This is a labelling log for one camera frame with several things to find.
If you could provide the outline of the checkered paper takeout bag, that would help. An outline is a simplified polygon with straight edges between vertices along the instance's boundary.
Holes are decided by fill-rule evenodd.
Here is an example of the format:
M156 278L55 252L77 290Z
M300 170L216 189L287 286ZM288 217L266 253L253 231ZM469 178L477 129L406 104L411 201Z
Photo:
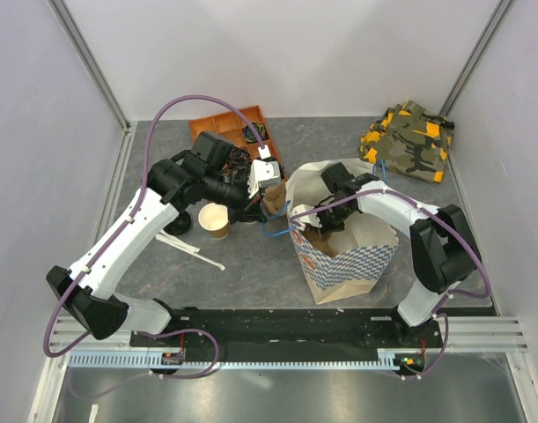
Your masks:
M282 215L288 226L293 214L333 201L321 174L336 162L306 163L291 174L285 182L287 211ZM354 212L344 224L343 231L331 234L318 234L308 226L303 232L284 231L317 304L369 293L398 248L395 230L373 215Z

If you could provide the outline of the cardboard cup carrier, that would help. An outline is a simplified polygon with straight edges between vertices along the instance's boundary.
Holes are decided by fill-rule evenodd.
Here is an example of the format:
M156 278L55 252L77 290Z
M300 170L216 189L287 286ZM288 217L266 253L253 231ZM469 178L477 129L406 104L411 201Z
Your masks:
M266 188L262 199L262 209L268 218L282 216L287 211L286 183L280 182L276 186Z

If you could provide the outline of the black plastic cup lid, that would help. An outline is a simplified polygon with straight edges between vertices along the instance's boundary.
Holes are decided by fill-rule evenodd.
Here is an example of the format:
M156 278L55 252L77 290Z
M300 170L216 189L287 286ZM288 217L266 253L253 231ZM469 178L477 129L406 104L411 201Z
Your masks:
M193 226L193 221L187 211L182 212L175 220L164 227L164 231L171 236L187 233Z

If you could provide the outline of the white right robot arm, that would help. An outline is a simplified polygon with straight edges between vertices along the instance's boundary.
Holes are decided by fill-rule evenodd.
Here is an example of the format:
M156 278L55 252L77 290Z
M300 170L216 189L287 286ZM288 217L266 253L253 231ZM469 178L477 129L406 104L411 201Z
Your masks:
M378 177L351 174L342 163L323 170L321 179L331 203L316 208L316 226L325 233L344 228L353 213L384 220L410 241L416 282L394 309L391 339L399 346L413 345L422 336L446 299L460 293L458 285L478 271L487 273L463 210L454 204L423 204L390 188Z

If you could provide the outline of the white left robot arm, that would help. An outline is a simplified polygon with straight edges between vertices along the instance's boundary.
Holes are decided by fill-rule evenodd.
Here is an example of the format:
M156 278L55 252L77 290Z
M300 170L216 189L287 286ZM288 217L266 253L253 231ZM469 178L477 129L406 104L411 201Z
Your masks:
M46 280L59 300L57 308L98 340L135 330L149 332L161 346L176 343L180 325L167 306L121 296L116 287L157 234L171 233L177 222L186 221L192 204L223 205L230 222L265 221L262 193L280 181L278 160L263 146L246 164L248 173L234 181L231 156L236 150L226 138L203 131L190 149L146 168L129 206L99 241L70 266L49 270Z

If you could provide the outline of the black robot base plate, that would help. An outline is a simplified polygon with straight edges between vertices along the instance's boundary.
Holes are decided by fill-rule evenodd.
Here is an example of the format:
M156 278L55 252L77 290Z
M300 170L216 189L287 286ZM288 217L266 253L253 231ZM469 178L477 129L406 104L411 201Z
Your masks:
M439 324L403 329L384 308L178 309L164 339L132 334L132 347L184 348L188 360L374 360L380 349L438 348Z

